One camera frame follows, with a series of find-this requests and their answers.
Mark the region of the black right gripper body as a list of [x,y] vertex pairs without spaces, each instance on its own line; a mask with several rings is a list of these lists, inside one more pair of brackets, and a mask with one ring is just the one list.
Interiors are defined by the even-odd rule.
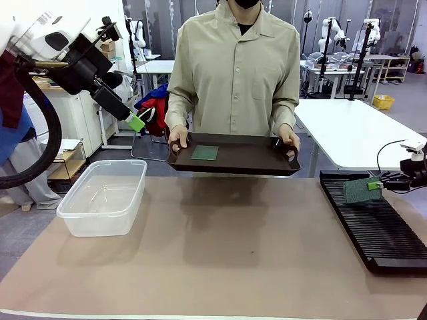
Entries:
[[425,187],[427,182],[426,160],[413,161],[411,159],[400,162],[400,170],[408,177],[410,187]]

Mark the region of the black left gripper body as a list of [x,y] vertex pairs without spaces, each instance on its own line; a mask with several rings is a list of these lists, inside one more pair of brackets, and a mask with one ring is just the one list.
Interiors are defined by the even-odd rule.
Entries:
[[110,60],[82,33],[69,46],[62,62],[69,65],[50,70],[49,78],[71,95],[89,91],[95,78],[103,78],[112,67]]

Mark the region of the person's right hand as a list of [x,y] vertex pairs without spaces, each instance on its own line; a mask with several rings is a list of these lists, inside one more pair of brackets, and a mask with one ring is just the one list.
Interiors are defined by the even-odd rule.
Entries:
[[187,147],[188,130],[184,125],[176,125],[169,134],[168,143],[175,152]]

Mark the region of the person's left hand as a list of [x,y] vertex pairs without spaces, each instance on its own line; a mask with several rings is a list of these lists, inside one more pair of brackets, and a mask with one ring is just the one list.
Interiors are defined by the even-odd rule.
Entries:
[[278,137],[285,145],[295,147],[300,151],[300,138],[294,133],[294,130],[288,124],[282,124],[278,130]]

